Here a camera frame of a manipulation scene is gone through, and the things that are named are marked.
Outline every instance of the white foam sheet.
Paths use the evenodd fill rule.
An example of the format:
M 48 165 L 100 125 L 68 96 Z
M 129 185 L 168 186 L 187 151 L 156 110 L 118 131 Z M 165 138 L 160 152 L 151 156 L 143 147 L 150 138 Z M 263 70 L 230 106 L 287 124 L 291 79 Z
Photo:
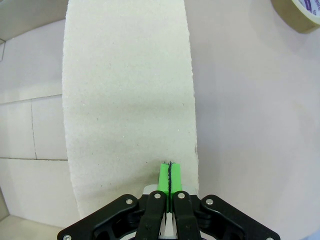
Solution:
M 198 188 L 195 99 L 183 0 L 70 0 L 62 67 L 71 181 L 82 217 L 140 197 L 160 163 Z
M 320 228 L 320 31 L 268 0 L 186 0 L 200 196 L 216 194 L 282 240 Z

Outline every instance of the white wall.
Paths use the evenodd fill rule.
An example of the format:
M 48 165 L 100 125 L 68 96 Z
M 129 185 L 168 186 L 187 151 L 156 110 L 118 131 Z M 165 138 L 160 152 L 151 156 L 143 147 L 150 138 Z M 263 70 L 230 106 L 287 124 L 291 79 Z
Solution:
M 66 227 L 80 217 L 62 108 L 65 21 L 7 41 L 0 62 L 0 187 L 10 214 Z
M 199 190 L 298 240 L 320 227 L 320 31 L 268 0 L 185 0 Z
M 5 43 L 0 62 L 0 104 L 62 94 L 65 20 Z

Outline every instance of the tiled wall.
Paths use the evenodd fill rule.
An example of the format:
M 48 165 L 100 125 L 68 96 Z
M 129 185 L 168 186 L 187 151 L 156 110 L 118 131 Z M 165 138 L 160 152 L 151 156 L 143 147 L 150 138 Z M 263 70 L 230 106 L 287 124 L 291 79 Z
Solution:
M 66 227 L 80 217 L 62 108 L 65 21 L 6 42 L 0 62 L 0 187 L 11 215 Z
M 0 158 L 67 160 L 62 96 L 0 104 Z

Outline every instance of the tape roll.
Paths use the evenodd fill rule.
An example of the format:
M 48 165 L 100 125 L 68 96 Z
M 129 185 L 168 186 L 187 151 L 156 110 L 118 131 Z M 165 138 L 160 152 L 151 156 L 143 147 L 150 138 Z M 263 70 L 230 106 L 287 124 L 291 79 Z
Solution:
M 298 33 L 320 28 L 320 0 L 271 0 L 279 16 Z

